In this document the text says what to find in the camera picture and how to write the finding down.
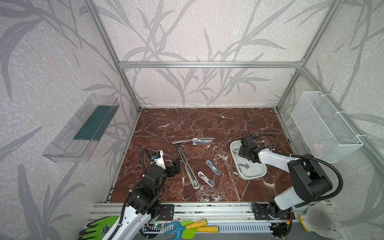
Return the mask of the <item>black white stapler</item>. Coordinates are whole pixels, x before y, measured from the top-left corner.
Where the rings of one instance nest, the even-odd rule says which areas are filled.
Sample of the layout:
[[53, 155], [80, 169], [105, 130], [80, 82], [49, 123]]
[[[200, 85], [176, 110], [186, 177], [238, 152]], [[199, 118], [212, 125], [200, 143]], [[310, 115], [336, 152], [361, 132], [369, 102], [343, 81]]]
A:
[[182, 162], [184, 163], [186, 173], [187, 173], [187, 175], [188, 175], [188, 177], [189, 177], [189, 179], [191, 181], [191, 184], [193, 185], [193, 188], [195, 190], [199, 189], [200, 188], [200, 184], [199, 184], [199, 182], [198, 182], [198, 180], [196, 178], [196, 175], [195, 175], [193, 169], [191, 168], [191, 166], [190, 166], [190, 164], [189, 164], [189, 162], [188, 162], [188, 160], [187, 160], [187, 158], [186, 158], [182, 148], [181, 147], [177, 147], [177, 150], [178, 150], [178, 153], [179, 153], [179, 156], [180, 156]]

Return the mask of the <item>small white stapler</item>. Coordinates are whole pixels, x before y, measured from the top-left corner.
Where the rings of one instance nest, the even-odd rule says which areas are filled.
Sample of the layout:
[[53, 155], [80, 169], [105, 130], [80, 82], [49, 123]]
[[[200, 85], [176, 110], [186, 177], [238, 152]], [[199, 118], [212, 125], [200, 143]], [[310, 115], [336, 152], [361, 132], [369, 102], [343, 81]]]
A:
[[209, 179], [203, 172], [199, 171], [198, 176], [205, 182], [207, 183], [210, 187], [215, 186], [215, 182], [211, 179]]

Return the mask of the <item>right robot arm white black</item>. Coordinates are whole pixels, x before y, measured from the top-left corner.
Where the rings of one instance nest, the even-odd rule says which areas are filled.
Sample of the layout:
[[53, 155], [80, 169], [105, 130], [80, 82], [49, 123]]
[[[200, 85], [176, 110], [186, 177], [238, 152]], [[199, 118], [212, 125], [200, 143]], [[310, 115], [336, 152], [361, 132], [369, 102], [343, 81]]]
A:
[[[302, 207], [314, 201], [330, 199], [340, 193], [344, 186], [340, 172], [331, 164], [317, 159], [312, 155], [284, 154], [276, 151], [273, 146], [260, 147], [256, 139], [268, 137], [268, 134], [256, 136], [250, 134], [240, 139], [239, 156], [252, 163], [270, 165], [290, 174], [293, 186], [269, 200], [269, 213], [279, 215], [290, 208]], [[338, 186], [332, 193], [333, 183], [321, 165], [332, 170], [338, 177]]]

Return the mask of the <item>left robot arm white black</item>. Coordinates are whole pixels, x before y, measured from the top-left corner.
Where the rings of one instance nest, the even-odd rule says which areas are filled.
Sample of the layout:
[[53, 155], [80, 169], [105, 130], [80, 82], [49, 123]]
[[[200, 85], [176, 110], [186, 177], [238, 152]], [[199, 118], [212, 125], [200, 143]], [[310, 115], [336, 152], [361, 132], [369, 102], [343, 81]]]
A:
[[129, 193], [118, 220], [103, 237], [104, 240], [132, 240], [139, 229], [159, 216], [161, 201], [158, 195], [167, 178], [181, 171], [179, 158], [165, 168], [159, 166], [162, 160], [155, 159], [149, 172]]

